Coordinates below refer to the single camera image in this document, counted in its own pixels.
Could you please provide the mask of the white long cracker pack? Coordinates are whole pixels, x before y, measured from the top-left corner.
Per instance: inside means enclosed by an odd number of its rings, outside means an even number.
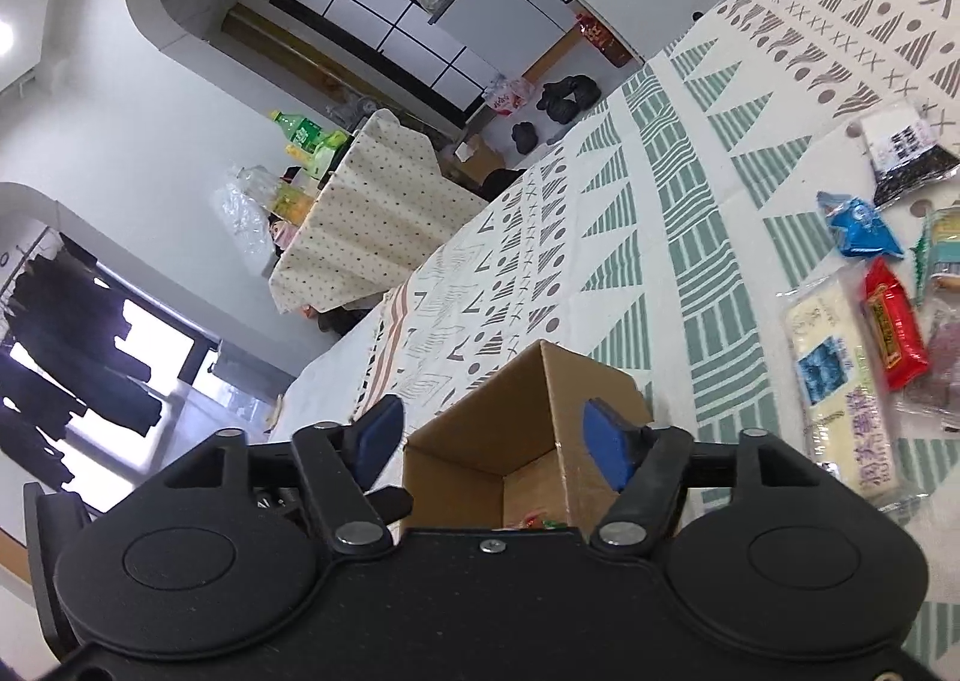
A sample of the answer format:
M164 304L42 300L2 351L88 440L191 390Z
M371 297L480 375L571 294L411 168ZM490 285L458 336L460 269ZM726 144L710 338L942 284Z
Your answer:
M884 385L875 377L853 288L839 275L786 298L784 332L802 401L805 453L880 505L901 488Z

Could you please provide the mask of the red snack bar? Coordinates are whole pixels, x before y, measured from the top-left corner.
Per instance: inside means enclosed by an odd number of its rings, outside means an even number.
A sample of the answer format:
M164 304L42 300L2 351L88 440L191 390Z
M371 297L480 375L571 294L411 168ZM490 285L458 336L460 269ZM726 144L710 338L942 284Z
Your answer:
M867 266L862 305L887 387L900 392L929 371L929 356L907 291L882 257Z

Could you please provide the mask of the blue candy wrapper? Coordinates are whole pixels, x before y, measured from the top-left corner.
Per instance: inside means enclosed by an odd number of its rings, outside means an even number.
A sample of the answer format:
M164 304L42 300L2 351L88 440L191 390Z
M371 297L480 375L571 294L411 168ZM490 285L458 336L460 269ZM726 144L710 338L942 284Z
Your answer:
M893 232L869 202L846 193L818 192L817 205L836 249L846 259L903 257Z

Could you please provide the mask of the green trimmed cake pack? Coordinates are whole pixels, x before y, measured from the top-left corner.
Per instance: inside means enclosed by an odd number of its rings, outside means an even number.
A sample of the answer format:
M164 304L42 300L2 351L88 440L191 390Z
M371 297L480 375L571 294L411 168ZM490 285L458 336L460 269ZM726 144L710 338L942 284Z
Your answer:
M913 247L914 302L937 293L957 294L960 284L960 211L958 206L932 210L924 216L923 231Z

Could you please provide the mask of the black white snack pack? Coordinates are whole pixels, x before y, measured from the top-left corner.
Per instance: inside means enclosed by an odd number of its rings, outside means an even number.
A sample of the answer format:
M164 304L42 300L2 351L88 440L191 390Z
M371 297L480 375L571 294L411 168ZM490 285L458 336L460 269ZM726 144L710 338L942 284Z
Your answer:
M874 174L875 208L885 208L928 185L958 174L958 158L908 101L896 101L859 121Z

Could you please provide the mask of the purple clear snack pack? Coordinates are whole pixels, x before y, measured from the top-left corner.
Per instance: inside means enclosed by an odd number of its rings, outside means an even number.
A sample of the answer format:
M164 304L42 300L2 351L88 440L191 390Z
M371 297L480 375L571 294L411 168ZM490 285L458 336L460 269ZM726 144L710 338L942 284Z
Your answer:
M901 392L901 405L928 415L958 415L958 322L935 319L928 341L929 369Z

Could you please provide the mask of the brown cardboard box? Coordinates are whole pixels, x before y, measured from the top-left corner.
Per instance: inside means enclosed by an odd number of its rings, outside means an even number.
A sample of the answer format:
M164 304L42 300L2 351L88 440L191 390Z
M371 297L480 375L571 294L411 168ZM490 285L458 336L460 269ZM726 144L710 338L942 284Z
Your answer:
M651 422L630 376L546 341L524 349L409 437L402 476L413 509L402 528L553 522L589 535L615 500L583 440L594 398L633 426Z

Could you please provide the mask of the round table with dotted cloth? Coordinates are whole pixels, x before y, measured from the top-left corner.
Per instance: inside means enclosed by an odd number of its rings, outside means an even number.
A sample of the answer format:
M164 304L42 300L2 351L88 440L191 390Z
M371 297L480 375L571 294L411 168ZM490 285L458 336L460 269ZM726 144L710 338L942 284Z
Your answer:
M272 299L329 312L386 293L485 206L441 174L425 133L376 110L268 277Z

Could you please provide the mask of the yellow oil bottle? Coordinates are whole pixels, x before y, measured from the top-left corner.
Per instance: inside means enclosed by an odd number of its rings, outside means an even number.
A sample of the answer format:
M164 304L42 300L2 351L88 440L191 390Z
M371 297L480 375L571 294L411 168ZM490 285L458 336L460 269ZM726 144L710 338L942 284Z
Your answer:
M274 192L268 195L268 211L280 220L300 227L313 210L316 199L301 188L280 181Z

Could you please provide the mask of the green soda bottle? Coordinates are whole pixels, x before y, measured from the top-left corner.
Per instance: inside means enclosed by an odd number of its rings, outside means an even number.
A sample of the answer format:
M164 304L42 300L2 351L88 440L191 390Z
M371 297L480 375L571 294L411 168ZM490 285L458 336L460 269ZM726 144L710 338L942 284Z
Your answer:
M314 156L329 140L331 134L306 115L272 110L270 121L281 130L286 141L301 153Z

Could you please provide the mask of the black shoes pile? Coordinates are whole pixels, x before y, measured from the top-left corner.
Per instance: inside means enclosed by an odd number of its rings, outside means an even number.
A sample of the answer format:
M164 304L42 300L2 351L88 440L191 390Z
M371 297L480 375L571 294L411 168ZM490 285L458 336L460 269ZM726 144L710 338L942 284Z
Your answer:
M568 125L599 99L601 88L590 76L569 75L559 82L545 83L535 109L545 112L555 124ZM532 122L517 122L512 126L511 140L517 153L527 156L539 144L539 133Z

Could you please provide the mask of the pink white plastic bag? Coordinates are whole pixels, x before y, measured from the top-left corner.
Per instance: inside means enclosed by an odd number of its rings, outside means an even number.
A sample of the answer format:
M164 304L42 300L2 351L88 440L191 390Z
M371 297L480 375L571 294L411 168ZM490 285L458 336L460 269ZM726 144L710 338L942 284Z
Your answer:
M534 94L535 86L524 76L508 80L505 75L498 75L483 89L483 103L494 114L509 117L523 109Z

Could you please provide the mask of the white kitchen cabinet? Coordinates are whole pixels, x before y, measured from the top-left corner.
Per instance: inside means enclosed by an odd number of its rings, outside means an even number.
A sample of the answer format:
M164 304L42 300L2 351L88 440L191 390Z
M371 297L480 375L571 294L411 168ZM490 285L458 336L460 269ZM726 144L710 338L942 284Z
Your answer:
M452 0L438 20L407 8L397 29L416 44L416 75L466 109L496 76L527 73L573 26L565 0Z

